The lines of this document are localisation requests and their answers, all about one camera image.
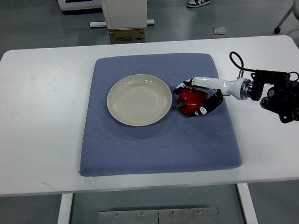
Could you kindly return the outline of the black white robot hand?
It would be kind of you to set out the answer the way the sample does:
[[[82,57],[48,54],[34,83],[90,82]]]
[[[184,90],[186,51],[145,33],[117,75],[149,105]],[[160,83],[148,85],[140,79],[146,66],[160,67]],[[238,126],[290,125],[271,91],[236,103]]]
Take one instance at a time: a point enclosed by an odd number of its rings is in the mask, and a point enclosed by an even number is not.
[[[249,80],[245,78],[227,81],[217,78],[194,77],[180,83],[174,89],[173,93],[178,96],[185,89],[196,89],[206,92],[209,97],[199,110],[202,115],[206,115],[224,101],[224,96],[233,96],[238,100],[246,100],[246,88],[248,84]]]

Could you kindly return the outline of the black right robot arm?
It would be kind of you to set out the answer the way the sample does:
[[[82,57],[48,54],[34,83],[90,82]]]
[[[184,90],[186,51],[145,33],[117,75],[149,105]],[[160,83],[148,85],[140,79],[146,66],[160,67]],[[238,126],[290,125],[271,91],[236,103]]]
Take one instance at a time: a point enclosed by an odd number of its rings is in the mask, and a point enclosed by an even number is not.
[[[299,74],[245,68],[241,56],[230,52],[231,62],[239,68],[239,78],[245,71],[251,72],[251,80],[241,85],[241,98],[260,101],[263,109],[274,112],[282,123],[299,121]]]

